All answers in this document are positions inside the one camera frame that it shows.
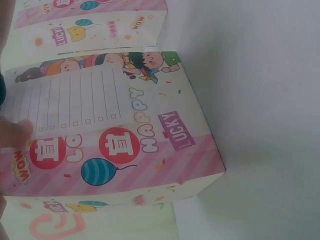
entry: teal balloon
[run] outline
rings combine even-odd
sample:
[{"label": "teal balloon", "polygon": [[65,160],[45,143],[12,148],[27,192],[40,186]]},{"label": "teal balloon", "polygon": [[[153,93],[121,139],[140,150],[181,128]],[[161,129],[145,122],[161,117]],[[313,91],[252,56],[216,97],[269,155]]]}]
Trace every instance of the teal balloon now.
[{"label": "teal balloon", "polygon": [[108,206],[108,203],[105,203],[103,201],[79,201],[80,204],[83,205],[90,205],[90,206],[96,206],[96,207],[102,207],[102,206]]},{"label": "teal balloon", "polygon": [[99,5],[100,5],[100,3],[97,1],[85,1],[84,3],[82,3],[80,5],[80,8],[82,10],[92,10],[92,9],[95,9],[96,7],[98,7]]},{"label": "teal balloon", "polygon": [[82,179],[89,185],[102,186],[116,175],[117,168],[103,158],[91,158],[81,167]]},{"label": "teal balloon", "polygon": [[89,26],[94,23],[89,19],[79,19],[75,22],[75,24],[78,26]]}]

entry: yellow cartoon chick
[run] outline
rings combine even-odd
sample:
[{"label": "yellow cartoon chick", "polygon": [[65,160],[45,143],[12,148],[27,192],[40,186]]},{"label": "yellow cartoon chick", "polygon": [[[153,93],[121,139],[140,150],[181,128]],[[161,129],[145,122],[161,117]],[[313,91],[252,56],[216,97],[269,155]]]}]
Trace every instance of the yellow cartoon chick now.
[{"label": "yellow cartoon chick", "polygon": [[67,32],[71,35],[72,42],[83,40],[86,37],[86,29],[83,26],[72,26],[67,29]]},{"label": "yellow cartoon chick", "polygon": [[72,208],[77,213],[92,213],[97,211],[97,209],[94,206],[79,203],[67,203],[66,206]]}]

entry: cardboard box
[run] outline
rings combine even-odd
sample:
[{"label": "cardboard box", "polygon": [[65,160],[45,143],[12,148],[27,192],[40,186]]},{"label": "cardboard box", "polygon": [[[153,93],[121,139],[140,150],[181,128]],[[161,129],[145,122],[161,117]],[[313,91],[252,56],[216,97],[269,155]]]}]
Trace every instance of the cardboard box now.
[{"label": "cardboard box", "polygon": [[[34,124],[25,149],[1,154],[0,189],[17,207],[86,213],[156,205],[194,196],[224,173],[176,52],[82,56],[83,68],[65,70],[70,61],[77,62],[5,74],[16,82],[0,115]],[[63,72],[48,74],[56,65]]]},{"label": "cardboard box", "polygon": [[14,27],[28,56],[52,56],[155,46],[166,14],[165,0],[27,0]]}]

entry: chinese character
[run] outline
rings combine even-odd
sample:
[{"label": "chinese character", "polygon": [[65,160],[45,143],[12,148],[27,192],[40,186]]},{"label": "chinese character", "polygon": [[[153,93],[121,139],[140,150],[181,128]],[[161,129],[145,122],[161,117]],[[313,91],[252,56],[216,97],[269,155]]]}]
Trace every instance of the chinese character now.
[{"label": "chinese character", "polygon": [[37,161],[43,161],[45,159],[51,159],[55,162],[59,161],[59,138],[38,140],[35,152],[37,153]]},{"label": "chinese character", "polygon": [[135,196],[133,199],[132,199],[132,202],[134,205],[136,206],[143,206],[146,204],[146,199],[144,198],[143,195],[139,195],[139,196]]},{"label": "chinese character", "polygon": [[109,148],[110,156],[115,156],[119,153],[127,153],[128,155],[134,154],[129,132],[125,132],[124,135],[120,136],[108,134],[106,139],[107,143],[105,144],[105,147]]}]

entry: white wall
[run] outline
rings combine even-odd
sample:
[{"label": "white wall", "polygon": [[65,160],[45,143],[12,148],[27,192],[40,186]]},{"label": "white wall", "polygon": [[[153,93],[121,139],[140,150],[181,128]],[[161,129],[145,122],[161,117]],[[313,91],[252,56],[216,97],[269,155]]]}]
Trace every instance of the white wall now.
[{"label": "white wall", "polygon": [[184,207],[186,229],[195,209],[207,224],[189,239],[318,239],[320,1],[167,2],[160,47],[177,47],[227,168]]}]

